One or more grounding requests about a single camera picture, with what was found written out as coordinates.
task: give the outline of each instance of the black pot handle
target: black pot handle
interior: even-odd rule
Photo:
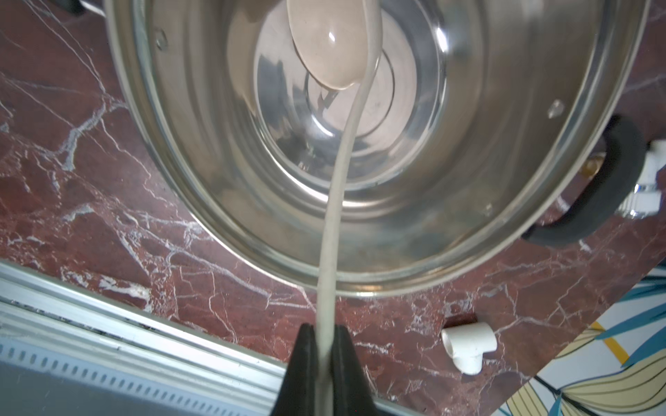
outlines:
[[[85,11],[79,0],[51,0],[51,2],[74,16],[81,15]]]
[[[633,191],[643,170],[647,145],[625,116],[611,117],[603,132],[606,157],[599,172],[571,208],[557,221],[534,224],[523,238],[540,246],[564,246],[596,231]]]
[[[101,0],[51,0],[53,4],[74,16],[82,15],[86,10],[104,17]]]

